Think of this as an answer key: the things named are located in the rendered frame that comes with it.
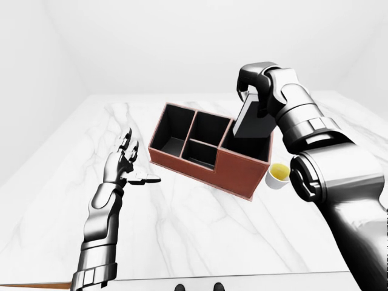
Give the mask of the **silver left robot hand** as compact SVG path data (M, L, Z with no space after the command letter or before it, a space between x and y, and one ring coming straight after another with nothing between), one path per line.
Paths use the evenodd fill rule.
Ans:
M132 139L132 129L127 127L116 140L112 152L108 155L104 166L103 181L112 182L121 187L127 183L144 185L161 182L157 175L137 172L133 164L138 157L139 142Z

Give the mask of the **red-brown desk caddy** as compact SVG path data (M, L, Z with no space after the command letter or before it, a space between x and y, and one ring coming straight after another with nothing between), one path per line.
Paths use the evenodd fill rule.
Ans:
M236 138L234 123L167 103L149 144L151 162L252 200L270 166L273 137Z

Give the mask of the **white cup with yellow inside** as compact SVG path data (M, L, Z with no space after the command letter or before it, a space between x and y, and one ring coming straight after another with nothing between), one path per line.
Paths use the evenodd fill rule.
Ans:
M290 182L290 168L281 163L273 163L267 170L265 182L268 187L278 190Z

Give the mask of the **dark grey book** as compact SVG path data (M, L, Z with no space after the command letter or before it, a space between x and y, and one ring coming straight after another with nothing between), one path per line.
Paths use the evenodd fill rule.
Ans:
M233 134L236 138L267 138L276 127L274 117L268 113L258 117L259 98L257 94L248 94L242 109L233 126Z

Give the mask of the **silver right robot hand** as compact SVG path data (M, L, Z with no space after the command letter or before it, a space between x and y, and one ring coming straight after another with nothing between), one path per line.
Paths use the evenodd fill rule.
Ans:
M237 80L237 92L241 100L247 98L249 86L258 92L259 118L271 115L280 119L291 109L315 103L307 89L300 84L294 69L283 69L273 62L258 62L241 67Z

